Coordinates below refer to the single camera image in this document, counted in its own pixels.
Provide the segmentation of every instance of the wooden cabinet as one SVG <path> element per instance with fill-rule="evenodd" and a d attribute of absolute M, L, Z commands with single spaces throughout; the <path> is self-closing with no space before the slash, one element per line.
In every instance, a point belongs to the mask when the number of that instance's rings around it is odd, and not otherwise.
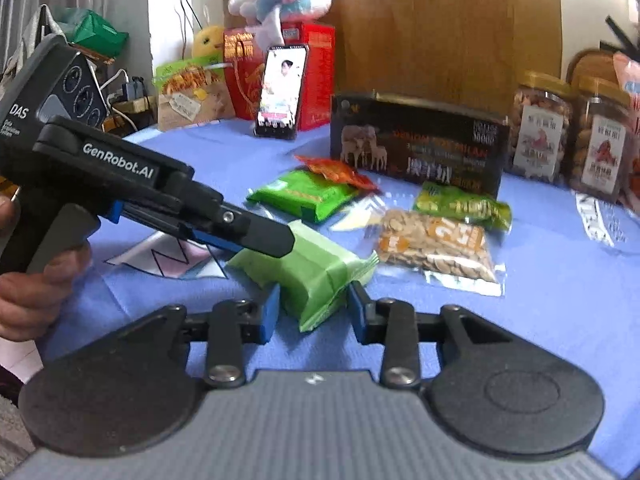
<path fill-rule="evenodd" d="M 518 73 L 561 75 L 560 0 L 334 0 L 321 21 L 336 27 L 339 91 L 505 114 Z"/>

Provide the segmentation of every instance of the finger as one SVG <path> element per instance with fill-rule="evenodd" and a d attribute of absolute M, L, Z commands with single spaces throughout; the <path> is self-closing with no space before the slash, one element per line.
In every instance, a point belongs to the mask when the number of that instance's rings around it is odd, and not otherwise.
<path fill-rule="evenodd" d="M 51 260 L 44 268 L 47 283 L 64 283 L 77 278 L 91 263 L 91 247 L 86 242 L 79 249 L 65 251 Z"/>
<path fill-rule="evenodd" d="M 49 283 L 42 274 L 8 272 L 0 276 L 0 298 L 24 308 L 49 308 L 68 298 L 71 291 L 71 282 Z"/>
<path fill-rule="evenodd" d="M 14 218 L 15 207 L 11 199 L 0 193 L 0 229 L 5 229 L 11 225 Z"/>
<path fill-rule="evenodd" d="M 14 328 L 0 324 L 0 337 L 9 341 L 21 343 L 42 337 L 47 332 L 47 326 L 32 326 L 30 328 Z"/>
<path fill-rule="evenodd" d="M 47 308 L 35 310 L 0 299 L 1 325 L 7 330 L 41 329 L 51 325 L 60 314 L 60 304 L 51 304 Z"/>

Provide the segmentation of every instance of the table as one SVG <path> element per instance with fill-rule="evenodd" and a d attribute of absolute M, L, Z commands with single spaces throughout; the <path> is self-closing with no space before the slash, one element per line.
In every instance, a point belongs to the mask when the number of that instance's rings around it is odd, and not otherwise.
<path fill-rule="evenodd" d="M 241 205 L 249 189 L 295 168 L 294 154 L 327 156 L 328 127 L 305 132 L 295 142 L 255 139 L 245 121 L 233 120 L 156 135 L 139 134 L 142 145 L 183 160 L 196 169 L 196 180 L 215 187 L 228 202 Z M 387 205 L 409 208 L 418 187 L 377 175 Z M 465 306 L 588 371 L 602 386 L 606 413 L 591 452 L 619 474 L 640 463 L 640 228 L 622 208 L 600 204 L 610 247 L 591 240 L 569 190 L 503 177 L 499 198 L 514 215 L 513 229 L 495 260 L 508 272 L 506 294 L 491 298 L 427 285 L 414 279 L 376 275 L 367 286 L 372 298 L 408 300 L 420 312 L 438 312 L 446 303 Z M 363 232 L 331 232 L 319 228 L 344 247 L 355 250 Z M 248 280 L 201 278 L 173 280 L 145 274 L 106 261 L 147 238 L 152 231 L 122 219 L 103 221 L 90 239 L 94 266 L 76 286 L 60 322 L 39 342 L 44 361 L 71 352 L 133 319 L 168 303 L 204 312 L 218 301 L 246 298 L 254 292 Z M 249 377 L 258 368 L 354 369 L 375 376 L 382 347 L 357 344 L 346 313 L 339 312 L 313 333 L 301 335 L 284 314 L 272 341 L 245 346 Z M 201 374 L 204 348 L 193 346 L 188 371 Z M 433 345 L 421 348 L 423 376 L 437 373 Z"/>

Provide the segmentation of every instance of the black box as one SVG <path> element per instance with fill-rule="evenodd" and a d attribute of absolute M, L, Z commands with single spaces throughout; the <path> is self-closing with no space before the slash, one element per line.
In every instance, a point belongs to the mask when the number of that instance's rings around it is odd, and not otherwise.
<path fill-rule="evenodd" d="M 357 169 L 497 196 L 507 117 L 386 94 L 333 97 L 331 158 Z"/>

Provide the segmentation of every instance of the phone screen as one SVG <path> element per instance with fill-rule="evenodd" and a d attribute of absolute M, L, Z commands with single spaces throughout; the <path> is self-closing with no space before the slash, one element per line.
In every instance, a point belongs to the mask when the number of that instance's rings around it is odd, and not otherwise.
<path fill-rule="evenodd" d="M 257 135 L 278 136 L 277 130 L 295 132 L 307 53 L 305 45 L 269 49 L 258 108 Z"/>

